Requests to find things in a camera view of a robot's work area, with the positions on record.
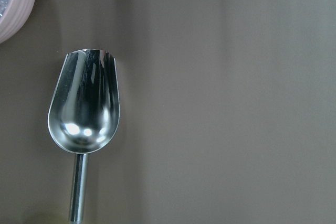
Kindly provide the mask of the silver metal ice scoop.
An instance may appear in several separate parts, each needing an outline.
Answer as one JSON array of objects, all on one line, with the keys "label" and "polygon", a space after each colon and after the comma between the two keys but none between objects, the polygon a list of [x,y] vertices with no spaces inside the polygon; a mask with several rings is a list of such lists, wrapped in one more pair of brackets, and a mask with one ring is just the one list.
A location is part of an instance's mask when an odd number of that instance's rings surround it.
[{"label": "silver metal ice scoop", "polygon": [[69,223],[82,223],[89,154],[114,137],[119,120],[115,58],[106,50],[81,49],[66,55],[48,112],[54,142],[75,155]]}]

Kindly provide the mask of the pink ribbed bowl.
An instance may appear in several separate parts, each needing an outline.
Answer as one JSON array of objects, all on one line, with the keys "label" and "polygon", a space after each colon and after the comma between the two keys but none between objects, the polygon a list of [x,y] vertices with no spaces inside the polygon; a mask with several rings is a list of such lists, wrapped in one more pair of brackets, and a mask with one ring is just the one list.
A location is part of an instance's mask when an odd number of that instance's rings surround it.
[{"label": "pink ribbed bowl", "polygon": [[17,33],[27,21],[35,0],[10,0],[9,6],[1,18],[1,42]]}]

